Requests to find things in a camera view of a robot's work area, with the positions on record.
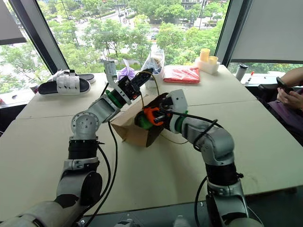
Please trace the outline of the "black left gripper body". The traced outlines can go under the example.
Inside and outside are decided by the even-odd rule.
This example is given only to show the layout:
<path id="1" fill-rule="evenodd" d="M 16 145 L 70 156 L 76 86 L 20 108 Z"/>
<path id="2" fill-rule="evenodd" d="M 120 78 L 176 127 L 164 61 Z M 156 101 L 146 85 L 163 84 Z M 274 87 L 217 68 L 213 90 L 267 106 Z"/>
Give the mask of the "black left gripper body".
<path id="1" fill-rule="evenodd" d="M 126 94 L 130 100 L 135 100 L 140 96 L 140 79 L 135 77 L 130 80 L 128 77 L 123 77 L 119 82 L 118 86 Z"/>

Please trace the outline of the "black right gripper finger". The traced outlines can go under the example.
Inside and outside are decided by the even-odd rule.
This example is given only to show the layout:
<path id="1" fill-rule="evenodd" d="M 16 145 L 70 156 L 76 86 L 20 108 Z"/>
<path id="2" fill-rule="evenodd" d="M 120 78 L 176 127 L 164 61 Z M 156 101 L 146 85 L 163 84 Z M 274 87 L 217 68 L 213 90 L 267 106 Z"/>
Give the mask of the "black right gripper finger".
<path id="1" fill-rule="evenodd" d="M 153 125 L 163 125 L 167 119 L 167 115 L 165 114 L 156 114 L 153 117 Z"/>
<path id="2" fill-rule="evenodd" d="M 159 107 L 162 101 L 163 101 L 163 95 L 159 95 L 149 103 L 149 107 Z"/>

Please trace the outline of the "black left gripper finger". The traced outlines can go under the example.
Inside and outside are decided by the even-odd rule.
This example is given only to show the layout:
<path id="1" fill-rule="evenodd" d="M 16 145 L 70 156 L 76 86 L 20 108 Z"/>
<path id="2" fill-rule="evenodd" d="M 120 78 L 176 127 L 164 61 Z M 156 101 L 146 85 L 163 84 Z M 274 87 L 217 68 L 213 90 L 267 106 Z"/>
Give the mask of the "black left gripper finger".
<path id="1" fill-rule="evenodd" d="M 134 77 L 134 91 L 139 91 L 140 87 L 144 85 L 150 77 Z"/>
<path id="2" fill-rule="evenodd" d="M 146 70 L 140 71 L 135 75 L 135 83 L 146 83 L 150 77 L 152 76 L 152 73 Z"/>

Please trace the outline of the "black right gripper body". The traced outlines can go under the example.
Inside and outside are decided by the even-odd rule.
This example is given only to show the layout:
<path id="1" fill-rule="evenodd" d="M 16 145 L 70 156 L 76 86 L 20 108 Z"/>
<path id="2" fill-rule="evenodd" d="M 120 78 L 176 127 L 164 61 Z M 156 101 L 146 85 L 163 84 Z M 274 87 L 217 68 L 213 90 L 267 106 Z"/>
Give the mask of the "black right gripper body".
<path id="1" fill-rule="evenodd" d="M 160 111 L 166 111 L 173 106 L 172 98 L 168 94 L 161 94 L 158 96 L 158 107 Z"/>

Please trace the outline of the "person's bare hand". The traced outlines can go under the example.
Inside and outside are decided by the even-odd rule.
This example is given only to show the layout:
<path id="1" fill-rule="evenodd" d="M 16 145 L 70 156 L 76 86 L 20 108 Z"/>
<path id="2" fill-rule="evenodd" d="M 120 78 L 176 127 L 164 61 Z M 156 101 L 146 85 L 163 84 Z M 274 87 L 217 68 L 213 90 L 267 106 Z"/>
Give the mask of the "person's bare hand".
<path id="1" fill-rule="evenodd" d="M 289 108 L 303 109 L 303 96 L 294 91 L 290 91 L 288 94 L 283 89 L 278 89 L 277 99 Z"/>

